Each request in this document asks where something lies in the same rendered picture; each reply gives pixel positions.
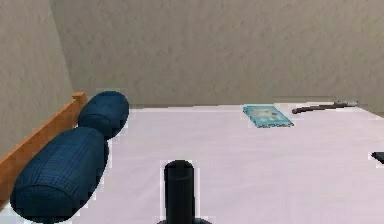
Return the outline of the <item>teal book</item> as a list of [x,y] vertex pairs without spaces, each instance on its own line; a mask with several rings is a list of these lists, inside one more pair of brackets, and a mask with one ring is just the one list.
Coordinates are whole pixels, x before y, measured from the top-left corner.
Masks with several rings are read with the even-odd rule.
[[292,127],[294,123],[273,105],[248,105],[244,114],[257,128]]

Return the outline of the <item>black upright cylinder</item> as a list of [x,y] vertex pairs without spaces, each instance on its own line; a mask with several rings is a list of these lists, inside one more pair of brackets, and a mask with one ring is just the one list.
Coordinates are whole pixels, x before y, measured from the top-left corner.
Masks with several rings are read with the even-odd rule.
[[158,224],[212,224],[195,214],[194,167],[174,160],[164,168],[165,219]]

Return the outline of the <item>white bed with wooden headboard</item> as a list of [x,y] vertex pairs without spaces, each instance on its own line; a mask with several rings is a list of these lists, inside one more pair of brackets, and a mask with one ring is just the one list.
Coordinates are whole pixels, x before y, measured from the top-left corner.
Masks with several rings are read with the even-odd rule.
[[[56,224],[158,224],[164,168],[194,167],[195,214],[212,224],[384,224],[384,118],[358,107],[293,114],[257,128],[239,106],[133,110],[107,140],[87,203]],[[33,224],[11,204],[0,224]]]

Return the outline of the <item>dark blue pillow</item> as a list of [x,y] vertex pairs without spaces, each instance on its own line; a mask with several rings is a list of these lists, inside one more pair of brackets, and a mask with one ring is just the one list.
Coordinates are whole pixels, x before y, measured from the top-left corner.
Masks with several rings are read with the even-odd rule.
[[123,129],[128,116],[127,98],[117,91],[104,91],[83,107],[78,116],[78,126],[94,128],[109,140]]
[[97,188],[108,154],[107,140],[93,128],[60,133],[16,179],[11,207],[21,217],[41,224],[70,219]]

